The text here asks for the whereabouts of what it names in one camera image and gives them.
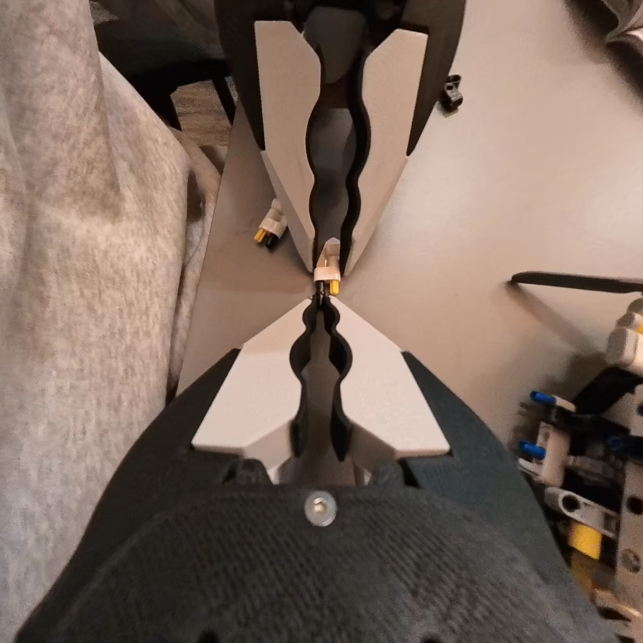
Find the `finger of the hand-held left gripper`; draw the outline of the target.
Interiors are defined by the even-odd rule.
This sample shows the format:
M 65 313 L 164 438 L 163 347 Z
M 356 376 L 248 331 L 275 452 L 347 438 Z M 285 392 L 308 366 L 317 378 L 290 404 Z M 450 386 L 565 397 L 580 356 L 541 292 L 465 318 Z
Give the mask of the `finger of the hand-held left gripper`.
M 365 59 L 359 97 L 366 116 L 367 151 L 358 170 L 356 223 L 342 248 L 344 270 L 354 269 L 408 162 L 408 143 L 428 35 L 395 29 Z
M 289 21 L 258 20 L 254 32 L 264 131 L 261 155 L 296 250 L 313 272 L 316 228 L 310 198 L 315 176 L 307 141 L 321 91 L 321 62 Z

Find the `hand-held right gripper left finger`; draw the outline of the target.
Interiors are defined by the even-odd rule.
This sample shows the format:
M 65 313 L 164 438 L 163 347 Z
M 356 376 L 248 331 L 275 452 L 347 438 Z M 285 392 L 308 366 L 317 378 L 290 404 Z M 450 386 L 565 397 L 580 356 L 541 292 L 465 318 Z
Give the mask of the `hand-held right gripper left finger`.
M 307 444 L 304 370 L 317 305 L 305 299 L 238 351 L 194 438 L 195 449 L 241 458 L 293 458 Z

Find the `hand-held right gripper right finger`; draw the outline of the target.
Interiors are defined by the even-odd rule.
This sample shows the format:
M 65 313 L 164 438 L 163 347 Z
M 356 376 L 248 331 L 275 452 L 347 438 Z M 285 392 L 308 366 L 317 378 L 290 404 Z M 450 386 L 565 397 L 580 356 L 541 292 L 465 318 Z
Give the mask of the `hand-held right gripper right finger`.
M 449 453 L 403 351 L 337 298 L 326 297 L 322 310 L 338 373 L 331 407 L 338 459 L 390 462 Z

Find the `lego instruction booklet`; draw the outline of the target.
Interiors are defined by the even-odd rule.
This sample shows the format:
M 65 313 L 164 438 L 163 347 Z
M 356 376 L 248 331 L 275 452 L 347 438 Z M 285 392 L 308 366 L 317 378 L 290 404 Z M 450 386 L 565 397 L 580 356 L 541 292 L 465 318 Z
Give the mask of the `lego instruction booklet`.
M 606 44 L 623 44 L 642 54 L 642 1 L 566 1 L 598 28 Z

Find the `white lego sub-assembly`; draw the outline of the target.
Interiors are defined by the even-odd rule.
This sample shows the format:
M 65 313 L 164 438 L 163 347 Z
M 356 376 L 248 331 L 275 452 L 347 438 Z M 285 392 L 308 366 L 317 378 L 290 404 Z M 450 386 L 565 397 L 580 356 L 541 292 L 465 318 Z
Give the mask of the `white lego sub-assembly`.
M 274 250 L 287 230 L 287 220 L 278 198 L 271 202 L 268 213 L 262 219 L 254 236 L 254 241 L 268 250 Z

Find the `lego plane model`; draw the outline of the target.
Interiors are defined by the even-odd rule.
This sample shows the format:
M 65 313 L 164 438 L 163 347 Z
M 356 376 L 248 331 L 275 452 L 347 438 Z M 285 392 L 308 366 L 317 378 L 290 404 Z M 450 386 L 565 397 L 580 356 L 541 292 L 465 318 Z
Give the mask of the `lego plane model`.
M 509 283 L 639 295 L 579 393 L 530 392 L 544 415 L 536 441 L 517 444 L 517 464 L 585 595 L 621 642 L 641 642 L 642 280 L 523 271 Z

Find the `black office chair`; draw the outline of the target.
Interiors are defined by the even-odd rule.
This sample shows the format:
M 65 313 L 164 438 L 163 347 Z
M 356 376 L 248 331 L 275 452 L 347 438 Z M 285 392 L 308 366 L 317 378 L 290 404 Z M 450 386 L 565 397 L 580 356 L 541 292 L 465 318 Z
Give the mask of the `black office chair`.
M 91 1 L 90 8 L 101 54 L 167 125 L 181 130 L 172 94 L 198 82 L 213 85 L 234 122 L 214 1 Z

